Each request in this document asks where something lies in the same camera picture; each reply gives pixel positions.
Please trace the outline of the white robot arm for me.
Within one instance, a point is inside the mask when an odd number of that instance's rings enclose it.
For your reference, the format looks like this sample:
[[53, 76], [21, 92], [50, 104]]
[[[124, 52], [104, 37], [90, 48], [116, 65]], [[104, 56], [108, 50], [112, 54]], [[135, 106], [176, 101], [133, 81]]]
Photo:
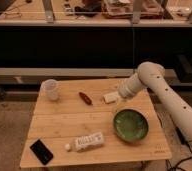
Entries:
[[165, 69], [160, 64], [141, 63], [135, 74], [119, 84], [119, 97], [126, 100], [132, 99], [143, 89], [150, 88], [192, 148], [192, 107], [167, 84], [164, 74]]

